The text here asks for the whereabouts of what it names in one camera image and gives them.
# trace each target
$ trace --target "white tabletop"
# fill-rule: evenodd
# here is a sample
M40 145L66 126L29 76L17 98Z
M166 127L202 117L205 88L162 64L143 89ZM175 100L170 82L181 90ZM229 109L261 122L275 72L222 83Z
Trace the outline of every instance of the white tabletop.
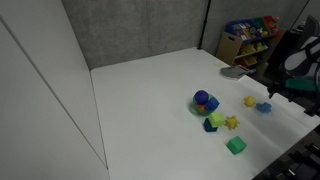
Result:
M111 180L251 179L320 123L278 94L269 100L249 77L222 78L224 66L192 48L92 71ZM237 129L204 131L190 108L200 89L219 100L216 111L238 117ZM245 107L248 95L272 112ZM238 155L225 145L235 136L248 145Z

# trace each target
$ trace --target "green cube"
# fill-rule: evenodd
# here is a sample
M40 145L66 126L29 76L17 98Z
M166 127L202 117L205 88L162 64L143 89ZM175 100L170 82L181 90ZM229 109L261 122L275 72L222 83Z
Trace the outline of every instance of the green cube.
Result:
M247 144L243 142L243 140L239 136L237 136L232 138L228 142L227 147L232 152L233 155L236 155L241 151L243 151L247 147Z
M209 122L212 127L221 127L224 125L224 118L221 113L213 112L209 115Z

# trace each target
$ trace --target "white wall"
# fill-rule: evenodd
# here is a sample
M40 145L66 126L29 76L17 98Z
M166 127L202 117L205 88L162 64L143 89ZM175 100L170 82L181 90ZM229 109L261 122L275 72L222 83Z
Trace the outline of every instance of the white wall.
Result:
M0 179L108 180L108 170L0 23Z
M294 24L293 28L296 28L300 24L304 24L307 20L307 17L309 15L316 18L318 21L320 21L320 1L319 0L310 0L308 5L305 7L301 15L299 16L298 20Z
M0 0L0 15L105 162L91 77L60 0Z

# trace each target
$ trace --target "yellow star block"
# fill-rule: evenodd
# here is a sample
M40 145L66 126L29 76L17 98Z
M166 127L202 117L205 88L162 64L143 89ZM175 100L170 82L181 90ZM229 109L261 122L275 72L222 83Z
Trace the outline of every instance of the yellow star block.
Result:
M235 129L240 122L237 120L236 116L227 117L226 123L224 124L229 128L229 130Z
M244 105L246 105L247 107L253 107L256 105L256 99L252 96L247 96L243 100L244 100Z

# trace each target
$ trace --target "blue toy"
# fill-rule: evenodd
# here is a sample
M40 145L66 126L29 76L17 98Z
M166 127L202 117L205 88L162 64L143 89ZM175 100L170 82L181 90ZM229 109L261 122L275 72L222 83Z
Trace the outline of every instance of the blue toy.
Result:
M206 110L214 111L218 108L219 104L219 101L215 97L212 97L208 100L204 107Z
M196 94L194 95L194 99L198 104L204 105L209 99L209 94L204 90L200 90L196 92Z
M204 121L203 126L204 126L204 130L206 132L216 132L218 130L218 127L211 126L208 118L206 118L206 120Z
M256 105L256 108L257 108L257 110L258 111L260 111L260 112L262 112L262 113L269 113L269 112L271 112L271 104L269 104L269 103L263 103L263 104L261 104L261 103L257 103L257 105Z

